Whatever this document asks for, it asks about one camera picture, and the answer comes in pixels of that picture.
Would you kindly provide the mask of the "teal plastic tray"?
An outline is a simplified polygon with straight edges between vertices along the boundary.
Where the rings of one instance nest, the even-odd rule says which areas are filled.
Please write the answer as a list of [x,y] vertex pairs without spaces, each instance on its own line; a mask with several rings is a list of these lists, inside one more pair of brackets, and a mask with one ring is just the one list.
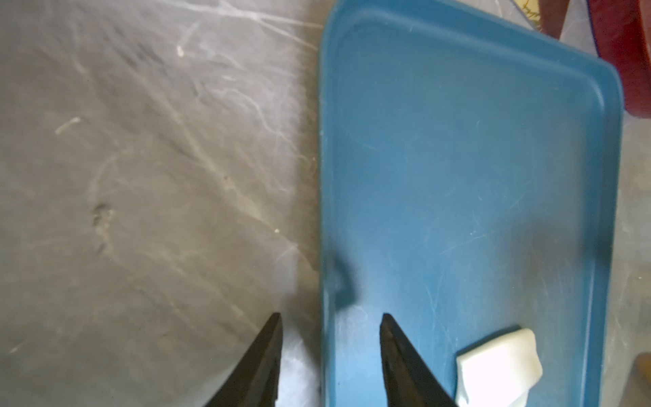
[[339,1],[319,81],[324,405],[386,405],[386,313],[450,393],[457,354],[525,327],[529,405],[598,405],[615,68],[456,1]]

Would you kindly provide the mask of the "white dough lump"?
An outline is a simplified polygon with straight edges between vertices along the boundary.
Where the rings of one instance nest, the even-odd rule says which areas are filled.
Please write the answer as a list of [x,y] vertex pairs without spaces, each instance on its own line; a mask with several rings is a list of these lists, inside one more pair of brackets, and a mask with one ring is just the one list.
[[522,328],[505,333],[456,358],[459,406],[525,406],[544,370],[535,333]]

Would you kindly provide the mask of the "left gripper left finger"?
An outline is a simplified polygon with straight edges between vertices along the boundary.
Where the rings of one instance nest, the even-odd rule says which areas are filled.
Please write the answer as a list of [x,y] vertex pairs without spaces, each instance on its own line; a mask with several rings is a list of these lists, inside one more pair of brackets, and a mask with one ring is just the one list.
[[275,312],[205,406],[274,407],[278,399],[282,341],[281,314]]

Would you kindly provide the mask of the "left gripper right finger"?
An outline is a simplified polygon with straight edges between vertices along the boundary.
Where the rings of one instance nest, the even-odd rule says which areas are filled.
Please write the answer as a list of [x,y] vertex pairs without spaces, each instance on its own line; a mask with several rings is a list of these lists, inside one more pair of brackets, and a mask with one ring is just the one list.
[[388,406],[457,406],[388,313],[381,319],[380,344]]

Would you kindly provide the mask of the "wooden rolling pin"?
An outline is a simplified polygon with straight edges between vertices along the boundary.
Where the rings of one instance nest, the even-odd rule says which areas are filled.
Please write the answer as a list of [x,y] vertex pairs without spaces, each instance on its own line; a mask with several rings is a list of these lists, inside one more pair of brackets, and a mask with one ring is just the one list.
[[620,407],[651,407],[651,354],[638,354],[622,392]]

